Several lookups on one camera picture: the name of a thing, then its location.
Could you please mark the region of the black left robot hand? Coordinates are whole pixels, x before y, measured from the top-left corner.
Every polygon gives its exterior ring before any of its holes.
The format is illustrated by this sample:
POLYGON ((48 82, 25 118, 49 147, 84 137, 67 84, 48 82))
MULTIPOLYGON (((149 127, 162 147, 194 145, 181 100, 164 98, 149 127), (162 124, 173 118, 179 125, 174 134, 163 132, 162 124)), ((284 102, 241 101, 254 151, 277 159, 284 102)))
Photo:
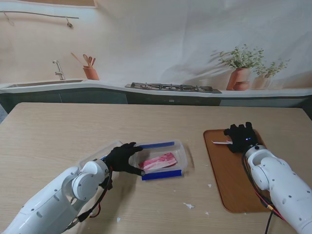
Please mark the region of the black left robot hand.
POLYGON ((107 167, 115 172, 127 172, 129 174, 144 176, 145 172, 129 164, 129 158, 135 153, 143 150, 140 146, 135 146, 135 142, 126 143, 120 147, 115 147, 105 158, 107 167))

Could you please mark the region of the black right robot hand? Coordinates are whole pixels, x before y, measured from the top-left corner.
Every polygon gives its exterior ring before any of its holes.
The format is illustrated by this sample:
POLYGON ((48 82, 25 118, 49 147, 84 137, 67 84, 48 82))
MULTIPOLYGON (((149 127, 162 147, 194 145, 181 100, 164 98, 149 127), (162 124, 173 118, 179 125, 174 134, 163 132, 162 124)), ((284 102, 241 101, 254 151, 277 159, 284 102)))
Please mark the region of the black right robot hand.
POLYGON ((238 126, 232 124, 230 128, 225 129, 223 133, 232 140, 232 144, 228 145, 232 153, 244 153, 251 147, 259 144, 257 135, 250 122, 238 126))

